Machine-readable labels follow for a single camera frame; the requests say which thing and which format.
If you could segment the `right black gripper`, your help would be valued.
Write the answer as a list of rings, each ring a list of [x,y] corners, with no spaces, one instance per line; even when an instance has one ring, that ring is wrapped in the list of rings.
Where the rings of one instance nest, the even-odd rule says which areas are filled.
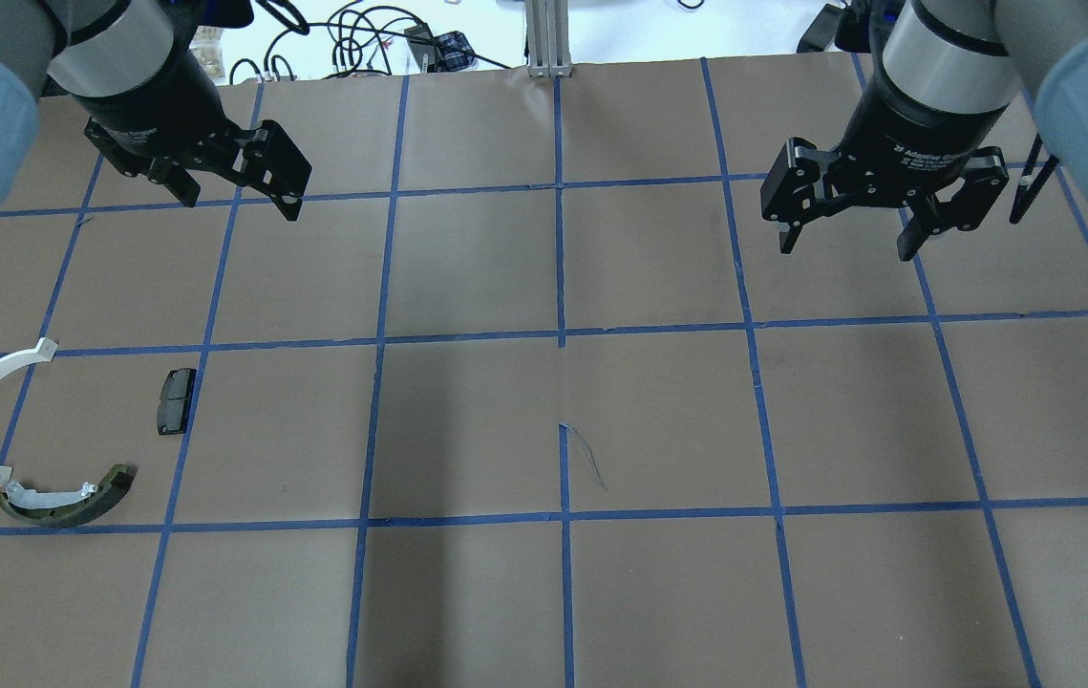
[[[980,148],[1005,109],[953,113],[913,99],[885,73],[867,81],[860,103],[832,151],[805,139],[779,149],[761,187],[761,217],[792,253],[802,228],[827,217],[834,197],[908,197],[910,218],[897,238],[908,262],[923,244],[950,230],[980,226],[1007,184],[1005,153]],[[948,201],[938,199],[962,180]]]

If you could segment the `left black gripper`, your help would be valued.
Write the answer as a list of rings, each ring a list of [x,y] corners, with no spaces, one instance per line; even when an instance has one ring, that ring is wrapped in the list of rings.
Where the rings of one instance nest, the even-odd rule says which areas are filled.
[[[312,165],[274,120],[242,130],[230,120],[215,84],[189,52],[166,58],[129,93],[85,97],[84,135],[120,174],[146,176],[182,207],[195,207],[193,171],[263,193],[288,222],[298,221]]]

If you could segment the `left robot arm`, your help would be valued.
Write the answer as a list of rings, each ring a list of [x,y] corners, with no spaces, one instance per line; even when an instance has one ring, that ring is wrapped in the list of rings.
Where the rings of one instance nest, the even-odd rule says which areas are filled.
[[[0,1],[0,205],[37,134],[49,86],[88,113],[84,134],[127,179],[158,184],[184,207],[196,174],[264,195],[287,221],[312,168],[280,123],[245,130],[224,111],[190,44],[199,28],[243,28],[252,1]]]

